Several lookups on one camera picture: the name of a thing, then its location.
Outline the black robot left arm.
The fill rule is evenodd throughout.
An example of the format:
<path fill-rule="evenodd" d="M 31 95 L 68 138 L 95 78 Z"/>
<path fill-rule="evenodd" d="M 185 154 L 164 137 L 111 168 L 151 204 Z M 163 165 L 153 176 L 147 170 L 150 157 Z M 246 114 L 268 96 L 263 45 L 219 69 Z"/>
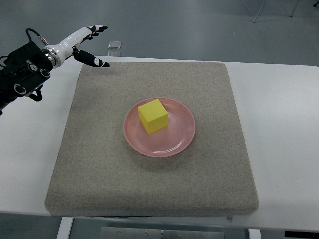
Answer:
<path fill-rule="evenodd" d="M 44 52 L 31 39 L 35 33 L 46 46 L 46 40 L 34 29 L 25 30 L 29 42 L 11 52 L 0 64 L 0 109 L 20 97 L 42 100 L 41 88 L 50 78 L 50 71 L 56 65 L 52 54 Z"/>

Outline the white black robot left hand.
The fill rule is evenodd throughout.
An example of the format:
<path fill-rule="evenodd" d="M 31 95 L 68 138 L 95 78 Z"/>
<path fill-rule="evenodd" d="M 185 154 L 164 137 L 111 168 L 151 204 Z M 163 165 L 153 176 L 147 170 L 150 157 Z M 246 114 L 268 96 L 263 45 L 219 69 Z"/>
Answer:
<path fill-rule="evenodd" d="M 110 67 L 109 63 L 101 60 L 91 53 L 78 49 L 84 41 L 91 40 L 107 28 L 108 27 L 105 25 L 82 27 L 63 39 L 60 43 L 56 45 L 46 45 L 42 51 L 50 57 L 53 68 L 60 67 L 64 61 L 70 57 L 73 57 L 76 61 L 91 67 L 108 68 Z"/>

